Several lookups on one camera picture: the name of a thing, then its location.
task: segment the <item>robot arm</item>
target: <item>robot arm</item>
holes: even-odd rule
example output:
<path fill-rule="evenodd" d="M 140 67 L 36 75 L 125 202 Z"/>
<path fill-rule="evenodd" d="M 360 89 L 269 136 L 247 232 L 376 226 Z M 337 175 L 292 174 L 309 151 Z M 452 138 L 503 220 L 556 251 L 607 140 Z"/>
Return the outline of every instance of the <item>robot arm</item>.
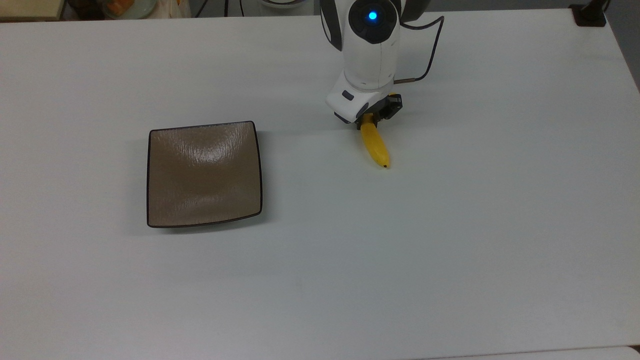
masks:
<path fill-rule="evenodd" d="M 344 55 L 326 103 L 345 123 L 387 98 L 394 84 L 400 22 L 420 17 L 429 0 L 320 0 L 324 33 Z"/>

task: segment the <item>white table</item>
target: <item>white table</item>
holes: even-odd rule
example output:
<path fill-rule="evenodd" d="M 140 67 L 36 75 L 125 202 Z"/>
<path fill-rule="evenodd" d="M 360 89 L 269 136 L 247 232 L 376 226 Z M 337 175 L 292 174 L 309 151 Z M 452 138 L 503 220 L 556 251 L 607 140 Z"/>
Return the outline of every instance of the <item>white table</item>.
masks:
<path fill-rule="evenodd" d="M 433 32 L 403 36 L 427 53 Z M 640 343 L 640 96 L 608 26 L 446 13 L 380 125 L 390 170 L 324 104 L 342 59 L 317 17 L 0 24 L 0 49 L 6 358 Z M 148 132 L 236 120 L 263 213 L 148 228 Z"/>

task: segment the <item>cable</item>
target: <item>cable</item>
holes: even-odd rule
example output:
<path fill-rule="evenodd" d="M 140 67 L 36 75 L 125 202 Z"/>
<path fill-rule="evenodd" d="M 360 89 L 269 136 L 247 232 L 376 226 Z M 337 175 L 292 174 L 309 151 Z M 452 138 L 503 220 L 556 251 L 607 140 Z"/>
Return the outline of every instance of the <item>cable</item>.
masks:
<path fill-rule="evenodd" d="M 426 24 L 423 26 L 412 26 L 412 25 L 407 25 L 403 22 L 400 23 L 400 26 L 402 26 L 403 28 L 407 28 L 411 30 L 422 30 L 422 29 L 426 29 L 426 28 L 430 28 L 431 26 L 434 26 L 437 22 L 440 22 L 440 26 L 438 27 L 438 33 L 436 33 L 436 38 L 433 41 L 433 49 L 431 50 L 431 58 L 429 59 L 429 65 L 427 65 L 427 71 L 425 71 L 424 74 L 419 78 L 406 78 L 406 79 L 394 80 L 394 84 L 413 83 L 413 82 L 424 79 L 424 77 L 427 76 L 427 74 L 429 74 L 429 70 L 431 70 L 431 64 L 433 63 L 433 57 L 436 54 L 436 47 L 438 47 L 438 39 L 440 38 L 440 32 L 442 31 L 442 26 L 444 25 L 444 16 L 441 16 L 437 18 L 435 21 L 430 22 L 429 24 Z"/>
<path fill-rule="evenodd" d="M 198 13 L 196 14 L 196 17 L 200 16 L 200 13 L 202 12 L 202 9 L 204 9 L 204 6 L 207 4 L 209 0 L 204 0 L 204 3 L 202 3 L 202 6 L 200 7 L 200 10 L 198 10 Z"/>

